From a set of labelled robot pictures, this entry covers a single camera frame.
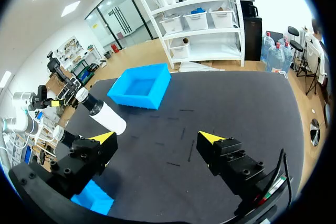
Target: blue object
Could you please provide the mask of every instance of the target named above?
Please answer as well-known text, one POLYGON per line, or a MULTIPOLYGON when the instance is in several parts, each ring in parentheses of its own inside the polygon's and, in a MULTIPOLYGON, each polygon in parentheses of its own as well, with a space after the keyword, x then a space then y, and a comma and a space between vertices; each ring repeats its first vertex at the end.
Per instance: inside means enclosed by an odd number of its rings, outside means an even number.
POLYGON ((268 50, 271 46, 274 46, 274 40, 271 38, 270 32, 266 32, 266 36, 262 38, 261 57, 260 60, 267 63, 268 50))
POLYGON ((280 46, 283 50, 283 54, 285 56, 285 63, 283 64, 282 70, 288 73, 289 66, 293 61, 293 56, 292 56, 292 51, 290 50, 289 45, 285 46, 280 46))
POLYGON ((80 77, 80 81, 84 81, 84 79, 85 79, 87 76, 89 76, 89 74, 90 74, 90 71, 89 71, 89 70, 86 70, 86 71, 82 74, 82 76, 80 77))
POLYGON ((129 68, 107 96, 116 104, 157 110, 170 82, 167 64, 129 68))
POLYGON ((88 182, 80 194, 73 195, 71 201, 102 215, 108 214, 114 202, 93 180, 88 182))
POLYGON ((196 10, 192 10, 191 11, 191 14, 196 14, 196 13, 204 13, 205 11, 201 8, 201 7, 199 7, 199 8, 197 8, 196 10))
POLYGON ((27 145, 27 150, 26 150, 26 154, 25 154, 25 162, 26 164, 29 164, 29 159, 30 159, 30 154, 31 154, 32 150, 30 149, 30 147, 27 145))
POLYGON ((280 43, 276 46, 271 46, 268 50, 267 63, 265 71, 267 72, 279 72, 284 67, 285 55, 282 48, 280 48, 280 43))
POLYGON ((43 116, 43 112, 41 111, 40 113, 37 114, 36 119, 40 120, 42 116, 43 116))

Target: ceiling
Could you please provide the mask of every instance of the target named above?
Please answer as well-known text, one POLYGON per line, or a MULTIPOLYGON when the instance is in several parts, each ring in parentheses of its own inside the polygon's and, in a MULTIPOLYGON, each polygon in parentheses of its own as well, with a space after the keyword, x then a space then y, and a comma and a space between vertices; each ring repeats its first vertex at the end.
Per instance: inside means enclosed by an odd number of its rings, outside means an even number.
POLYGON ((80 0, 77 9, 61 17, 78 0, 12 0, 0 23, 0 79, 13 74, 49 36, 75 18, 83 19, 95 0, 80 0))

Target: desk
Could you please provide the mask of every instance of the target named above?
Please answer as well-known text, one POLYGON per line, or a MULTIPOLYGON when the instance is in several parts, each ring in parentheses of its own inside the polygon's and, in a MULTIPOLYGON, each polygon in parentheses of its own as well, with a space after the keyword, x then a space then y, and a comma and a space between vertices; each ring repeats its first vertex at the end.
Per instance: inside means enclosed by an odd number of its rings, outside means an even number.
MULTIPOLYGON (((281 148, 298 191, 303 167, 303 130, 288 80, 252 71, 172 73, 160 108, 116 105, 107 92, 114 80, 97 82, 90 93, 106 101, 128 126, 119 149, 96 183, 115 202, 109 215, 139 221, 220 223, 234 216, 241 199, 213 177, 194 144, 199 130, 235 137, 247 154, 275 168, 281 148)), ((79 105, 66 130, 92 137, 107 130, 79 105)), ((63 144, 56 156, 68 153, 63 144)), ((288 193, 278 202, 284 209, 288 193)))

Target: blue water jug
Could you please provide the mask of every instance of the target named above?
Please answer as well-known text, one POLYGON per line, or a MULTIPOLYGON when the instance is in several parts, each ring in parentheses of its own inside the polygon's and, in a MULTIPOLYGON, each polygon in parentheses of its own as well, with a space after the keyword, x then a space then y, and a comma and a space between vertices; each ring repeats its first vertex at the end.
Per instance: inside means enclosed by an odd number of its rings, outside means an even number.
POLYGON ((268 49, 271 46, 274 46, 274 40, 271 38, 271 33, 266 32, 266 36, 262 38, 262 48, 261 48, 261 57, 260 60, 264 63, 267 62, 268 49))
POLYGON ((282 70, 285 71, 286 73, 288 73, 289 70, 289 66, 292 63, 293 60, 293 56, 292 56, 292 51, 289 47, 289 43, 286 42, 284 46, 280 46, 280 48, 282 48, 283 50, 283 55, 285 57, 285 63, 283 64, 283 68, 282 70))
POLYGON ((279 72, 284 67, 285 55, 282 48, 280 48, 280 43, 277 42, 276 46, 272 46, 268 50, 267 63, 265 71, 267 72, 279 72))

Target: white box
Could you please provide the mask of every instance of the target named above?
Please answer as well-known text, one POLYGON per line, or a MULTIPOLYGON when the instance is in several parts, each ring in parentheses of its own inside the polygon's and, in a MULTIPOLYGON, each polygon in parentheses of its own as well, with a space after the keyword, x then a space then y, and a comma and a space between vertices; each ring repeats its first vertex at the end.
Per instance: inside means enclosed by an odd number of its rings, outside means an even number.
POLYGON ((206 19, 207 12, 183 15, 188 22, 191 31, 208 29, 208 21, 206 19))
POLYGON ((216 28, 233 27, 233 10, 209 10, 216 28))
POLYGON ((164 18, 160 21, 167 34, 173 34, 183 31, 184 23, 180 15, 164 18))
POLYGON ((170 45, 170 49, 173 52, 174 59, 185 59, 190 56, 190 42, 187 38, 177 38, 173 39, 173 42, 170 45))

